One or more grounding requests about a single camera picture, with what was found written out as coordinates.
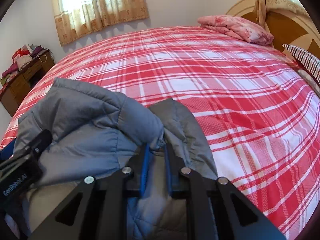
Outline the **grey puffer jacket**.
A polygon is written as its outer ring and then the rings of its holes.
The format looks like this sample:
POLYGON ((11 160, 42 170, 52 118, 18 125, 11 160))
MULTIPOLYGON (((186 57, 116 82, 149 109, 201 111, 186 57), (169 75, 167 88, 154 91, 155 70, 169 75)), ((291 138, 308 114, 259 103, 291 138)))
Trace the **grey puffer jacket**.
POLYGON ((19 118, 16 151, 42 130, 53 136, 39 159, 43 176, 22 199, 20 225, 33 232, 77 183, 103 178, 124 167, 144 143, 151 165, 143 198, 127 205, 128 239, 186 239, 184 200, 168 194, 164 145, 172 144, 186 166, 217 178, 213 155, 191 111, 167 99, 144 107, 120 92, 57 78, 47 95, 19 118))

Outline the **pile of clothes on cabinet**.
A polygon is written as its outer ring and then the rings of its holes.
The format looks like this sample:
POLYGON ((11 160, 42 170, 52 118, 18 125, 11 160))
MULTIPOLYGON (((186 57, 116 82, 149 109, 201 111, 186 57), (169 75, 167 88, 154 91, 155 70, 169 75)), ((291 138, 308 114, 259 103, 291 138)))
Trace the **pile of clothes on cabinet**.
POLYGON ((27 64, 31 63, 34 59, 40 59, 40 56, 46 51, 42 46, 25 44, 22 48, 18 49, 12 56, 11 66, 1 74, 1 85, 5 86, 15 75, 23 70, 27 64))

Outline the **brown wooden cabinet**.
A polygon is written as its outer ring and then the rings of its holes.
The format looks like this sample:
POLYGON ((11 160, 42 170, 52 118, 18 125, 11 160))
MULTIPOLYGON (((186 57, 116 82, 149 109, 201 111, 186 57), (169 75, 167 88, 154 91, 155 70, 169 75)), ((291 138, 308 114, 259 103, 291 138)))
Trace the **brown wooden cabinet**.
POLYGON ((36 59, 29 62, 1 89, 1 104, 11 117, 17 112, 20 104, 31 89, 54 65, 52 52, 46 49, 36 59))

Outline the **red white plaid bed sheet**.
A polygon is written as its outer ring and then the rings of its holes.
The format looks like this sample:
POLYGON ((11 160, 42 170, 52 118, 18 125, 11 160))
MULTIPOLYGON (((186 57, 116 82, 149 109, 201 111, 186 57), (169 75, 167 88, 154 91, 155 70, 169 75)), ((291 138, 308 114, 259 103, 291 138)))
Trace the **red white plaid bed sheet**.
POLYGON ((228 178, 297 239, 319 203, 319 97, 269 46, 201 27, 165 27, 108 38, 58 62, 28 93, 1 146, 55 79, 91 83, 149 107, 175 100, 191 111, 228 178))

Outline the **striped pillow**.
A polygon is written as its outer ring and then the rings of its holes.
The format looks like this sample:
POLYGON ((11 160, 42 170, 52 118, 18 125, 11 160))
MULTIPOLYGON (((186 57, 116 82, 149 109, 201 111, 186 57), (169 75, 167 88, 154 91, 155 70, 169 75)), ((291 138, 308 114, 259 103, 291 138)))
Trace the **striped pillow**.
POLYGON ((307 50, 291 44, 283 44, 283 47, 297 60, 308 74, 319 85, 319 59, 307 50))

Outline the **beige window curtain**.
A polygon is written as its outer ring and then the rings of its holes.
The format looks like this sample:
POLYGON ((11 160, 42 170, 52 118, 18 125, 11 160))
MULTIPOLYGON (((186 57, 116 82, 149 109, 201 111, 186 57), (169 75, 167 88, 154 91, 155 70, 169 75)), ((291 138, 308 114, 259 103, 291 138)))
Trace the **beige window curtain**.
POLYGON ((145 0, 52 0, 61 46, 123 22, 149 18, 145 0))

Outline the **pink folded blanket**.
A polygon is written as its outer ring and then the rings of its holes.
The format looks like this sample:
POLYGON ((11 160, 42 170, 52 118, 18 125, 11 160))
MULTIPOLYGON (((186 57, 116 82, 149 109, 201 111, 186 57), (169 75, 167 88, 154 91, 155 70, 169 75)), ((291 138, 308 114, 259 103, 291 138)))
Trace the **pink folded blanket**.
POLYGON ((260 25, 245 18, 231 15, 203 16, 197 19, 201 27, 262 46, 269 46, 274 36, 260 25))

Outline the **wooden bed headboard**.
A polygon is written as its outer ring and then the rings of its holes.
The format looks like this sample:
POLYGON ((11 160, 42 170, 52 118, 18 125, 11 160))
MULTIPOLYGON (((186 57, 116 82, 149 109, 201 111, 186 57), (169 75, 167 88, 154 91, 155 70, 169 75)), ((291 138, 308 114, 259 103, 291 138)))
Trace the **wooden bed headboard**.
MULTIPOLYGON (((255 0, 241 0, 226 14, 243 17, 258 23, 253 13, 255 0)), ((266 15, 265 29, 273 36, 273 47, 289 58, 293 56, 283 44, 298 46, 319 59, 319 32, 310 18, 286 10, 270 11, 266 15)))

